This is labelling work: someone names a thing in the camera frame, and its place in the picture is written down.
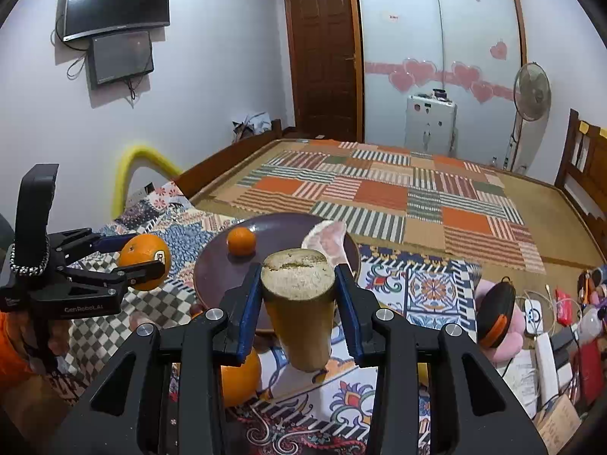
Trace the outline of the standing electric fan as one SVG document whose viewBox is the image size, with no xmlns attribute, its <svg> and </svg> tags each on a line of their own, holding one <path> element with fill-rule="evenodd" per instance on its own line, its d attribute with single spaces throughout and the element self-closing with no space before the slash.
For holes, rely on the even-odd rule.
<svg viewBox="0 0 607 455">
<path fill-rule="evenodd" d="M 521 149 L 524 126 L 542 119 L 552 105 L 552 88 L 545 69 L 538 62 L 528 62 L 517 71 L 513 84 L 513 103 L 516 116 L 503 161 L 503 168 L 511 173 Z"/>
</svg>

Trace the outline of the plush doll purple dress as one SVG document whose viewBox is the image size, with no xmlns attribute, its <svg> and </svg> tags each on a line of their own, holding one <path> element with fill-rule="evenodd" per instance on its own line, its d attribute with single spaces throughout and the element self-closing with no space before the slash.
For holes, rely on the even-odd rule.
<svg viewBox="0 0 607 455">
<path fill-rule="evenodd" d="M 577 287 L 581 307 L 579 337 L 582 343 L 588 343 L 606 330 L 606 266 L 582 272 Z"/>
</svg>

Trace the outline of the small orange mandarin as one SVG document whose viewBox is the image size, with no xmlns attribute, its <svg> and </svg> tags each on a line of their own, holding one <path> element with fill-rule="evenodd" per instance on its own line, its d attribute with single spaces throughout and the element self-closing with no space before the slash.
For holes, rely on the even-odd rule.
<svg viewBox="0 0 607 455">
<path fill-rule="evenodd" d="M 226 245 L 230 255 L 248 257 L 255 253 L 256 236 L 247 227 L 234 227 L 227 234 Z"/>
</svg>

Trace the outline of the patchwork striped bed mat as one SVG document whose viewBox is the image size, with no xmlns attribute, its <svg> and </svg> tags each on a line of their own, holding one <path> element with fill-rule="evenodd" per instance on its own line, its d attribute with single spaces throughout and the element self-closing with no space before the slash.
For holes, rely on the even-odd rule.
<svg viewBox="0 0 607 455">
<path fill-rule="evenodd" d="M 344 222 L 353 235 L 545 271 L 498 175 L 445 155 L 357 142 L 285 142 L 214 196 L 247 212 L 315 215 Z"/>
</svg>

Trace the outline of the peeled pink pomelo piece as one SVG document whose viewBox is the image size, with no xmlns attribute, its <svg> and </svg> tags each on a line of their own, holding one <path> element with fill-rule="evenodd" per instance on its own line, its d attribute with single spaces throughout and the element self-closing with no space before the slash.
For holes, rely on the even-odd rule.
<svg viewBox="0 0 607 455">
<path fill-rule="evenodd" d="M 139 326 L 143 326 L 145 323 L 149 323 L 150 326 L 155 326 L 156 329 L 160 330 L 160 326 L 144 313 L 135 311 L 129 316 L 129 329 L 132 332 L 135 332 Z"/>
</svg>

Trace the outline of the large orange with sticker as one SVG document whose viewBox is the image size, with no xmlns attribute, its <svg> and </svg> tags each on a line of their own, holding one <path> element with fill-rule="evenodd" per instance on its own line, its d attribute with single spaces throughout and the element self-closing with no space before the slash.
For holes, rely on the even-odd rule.
<svg viewBox="0 0 607 455">
<path fill-rule="evenodd" d="M 135 290 L 147 292 L 161 286 L 171 270 L 171 252 L 162 238 L 151 233 L 137 235 L 120 252 L 118 266 L 132 266 L 151 261 L 162 262 L 165 265 L 165 270 L 158 277 L 134 285 Z"/>
</svg>

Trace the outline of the white charger device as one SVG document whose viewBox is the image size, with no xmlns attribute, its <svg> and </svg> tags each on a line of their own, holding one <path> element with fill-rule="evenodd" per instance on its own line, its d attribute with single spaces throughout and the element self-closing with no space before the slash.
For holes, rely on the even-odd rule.
<svg viewBox="0 0 607 455">
<path fill-rule="evenodd" d="M 524 299 L 526 334 L 537 337 L 544 333 L 544 321 L 541 303 L 538 300 Z"/>
</svg>

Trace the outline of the brown wooden door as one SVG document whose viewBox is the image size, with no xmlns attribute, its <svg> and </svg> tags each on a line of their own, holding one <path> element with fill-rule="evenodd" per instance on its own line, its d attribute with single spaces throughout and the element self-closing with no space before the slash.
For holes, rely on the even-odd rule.
<svg viewBox="0 0 607 455">
<path fill-rule="evenodd" d="M 361 140 L 351 0 L 285 0 L 285 10 L 296 128 Z"/>
</svg>

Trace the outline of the yellow foam tube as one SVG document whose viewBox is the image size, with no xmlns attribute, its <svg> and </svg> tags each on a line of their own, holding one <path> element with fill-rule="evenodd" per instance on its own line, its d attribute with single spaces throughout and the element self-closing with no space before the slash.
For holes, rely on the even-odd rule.
<svg viewBox="0 0 607 455">
<path fill-rule="evenodd" d="M 136 171 L 140 171 L 141 168 L 154 171 L 156 175 L 167 180 L 174 180 L 184 173 L 183 168 L 155 148 L 144 144 L 127 147 L 118 161 L 115 172 L 110 207 L 112 219 L 120 216 L 126 208 L 131 182 Z"/>
</svg>

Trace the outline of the sliding wardrobe with hearts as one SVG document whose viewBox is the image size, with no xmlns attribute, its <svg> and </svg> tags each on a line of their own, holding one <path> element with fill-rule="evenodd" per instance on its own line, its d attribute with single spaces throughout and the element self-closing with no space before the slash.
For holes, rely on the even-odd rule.
<svg viewBox="0 0 607 455">
<path fill-rule="evenodd" d="M 405 147 L 407 98 L 444 89 L 457 105 L 453 156 L 501 165 L 526 56 L 519 0 L 351 3 L 361 141 Z"/>
</svg>

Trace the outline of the small black wall monitor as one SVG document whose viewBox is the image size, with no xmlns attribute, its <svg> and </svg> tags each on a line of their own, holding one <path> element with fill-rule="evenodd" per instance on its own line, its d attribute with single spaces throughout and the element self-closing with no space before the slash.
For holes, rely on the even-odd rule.
<svg viewBox="0 0 607 455">
<path fill-rule="evenodd" d="M 153 69 L 148 31 L 113 33 L 91 39 L 88 72 L 92 88 L 143 76 Z"/>
</svg>

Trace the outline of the wooden bed headboard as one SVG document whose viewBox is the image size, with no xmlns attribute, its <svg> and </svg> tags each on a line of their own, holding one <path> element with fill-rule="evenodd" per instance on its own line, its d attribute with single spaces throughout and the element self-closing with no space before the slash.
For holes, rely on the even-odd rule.
<svg viewBox="0 0 607 455">
<path fill-rule="evenodd" d="M 562 191 L 606 256 L 606 129 L 571 109 L 555 187 Z"/>
</svg>

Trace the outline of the checkered patchwork quilt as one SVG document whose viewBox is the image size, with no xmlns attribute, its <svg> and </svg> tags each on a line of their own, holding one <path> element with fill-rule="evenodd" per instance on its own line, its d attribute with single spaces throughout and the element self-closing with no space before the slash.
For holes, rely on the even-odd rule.
<svg viewBox="0 0 607 455">
<path fill-rule="evenodd" d="M 123 249 L 95 252 L 72 266 L 110 272 L 120 266 L 159 260 L 165 263 L 162 278 L 129 288 L 120 311 L 109 316 L 76 319 L 70 329 L 70 349 L 60 372 L 47 377 L 60 399 L 73 406 L 98 372 L 131 334 L 132 319 L 151 319 L 161 328 L 185 325 L 195 303 L 195 261 L 214 236 L 238 219 L 193 207 L 173 182 L 166 183 L 136 202 L 104 235 L 136 237 Z"/>
</svg>

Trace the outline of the wall-mounted black television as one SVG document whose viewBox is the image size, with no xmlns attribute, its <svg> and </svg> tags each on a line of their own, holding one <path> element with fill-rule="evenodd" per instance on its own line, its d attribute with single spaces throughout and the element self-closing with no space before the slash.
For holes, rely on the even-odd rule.
<svg viewBox="0 0 607 455">
<path fill-rule="evenodd" d="M 166 27 L 169 0 L 66 0 L 63 10 L 65 42 L 138 28 Z"/>
</svg>

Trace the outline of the black orange headphone case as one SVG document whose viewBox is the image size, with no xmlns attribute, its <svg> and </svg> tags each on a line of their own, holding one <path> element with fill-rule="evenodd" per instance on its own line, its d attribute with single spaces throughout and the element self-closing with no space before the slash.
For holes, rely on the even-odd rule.
<svg viewBox="0 0 607 455">
<path fill-rule="evenodd" d="M 516 290 L 509 277 L 494 284 L 477 308 L 477 343 L 486 349 L 497 348 L 504 340 L 513 318 Z"/>
</svg>

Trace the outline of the wooden bed footboard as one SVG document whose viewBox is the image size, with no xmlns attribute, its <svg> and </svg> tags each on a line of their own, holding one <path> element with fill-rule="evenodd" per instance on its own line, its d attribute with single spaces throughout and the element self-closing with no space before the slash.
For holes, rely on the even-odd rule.
<svg viewBox="0 0 607 455">
<path fill-rule="evenodd" d="M 231 144 L 218 151 L 204 161 L 184 171 L 183 174 L 174 180 L 174 183 L 185 197 L 191 198 L 247 157 L 281 138 L 282 122 L 280 119 L 274 119 L 270 122 L 270 130 L 268 132 L 257 136 L 249 136 L 247 139 Z"/>
</svg>

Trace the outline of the orange behind left finger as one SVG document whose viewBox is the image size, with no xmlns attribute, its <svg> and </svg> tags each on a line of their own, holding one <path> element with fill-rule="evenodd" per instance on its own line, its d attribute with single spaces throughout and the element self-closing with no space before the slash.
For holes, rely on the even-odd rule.
<svg viewBox="0 0 607 455">
<path fill-rule="evenodd" d="M 261 363 L 256 350 L 251 350 L 243 365 L 222 366 L 220 376 L 224 407 L 237 407 L 254 397 L 261 379 Z"/>
</svg>

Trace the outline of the white appliance box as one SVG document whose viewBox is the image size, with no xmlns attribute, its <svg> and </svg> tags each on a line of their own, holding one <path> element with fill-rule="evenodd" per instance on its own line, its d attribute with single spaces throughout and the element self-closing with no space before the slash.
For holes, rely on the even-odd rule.
<svg viewBox="0 0 607 455">
<path fill-rule="evenodd" d="M 407 98 L 404 146 L 410 151 L 452 157 L 456 151 L 457 105 L 444 89 Z"/>
</svg>

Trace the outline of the patterned colourful cloth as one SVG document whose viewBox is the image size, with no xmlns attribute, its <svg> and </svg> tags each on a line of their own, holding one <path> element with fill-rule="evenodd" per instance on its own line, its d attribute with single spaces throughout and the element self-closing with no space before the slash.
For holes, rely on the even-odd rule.
<svg viewBox="0 0 607 455">
<path fill-rule="evenodd" d="M 474 337 L 474 290 L 480 265 L 461 259 L 359 245 L 360 288 L 410 323 L 440 329 L 458 323 Z M 225 411 L 231 454 L 362 454 L 373 416 L 377 371 L 359 368 L 344 331 L 331 331 L 331 356 L 312 373 L 293 368 L 271 337 L 260 336 L 260 378 Z"/>
</svg>

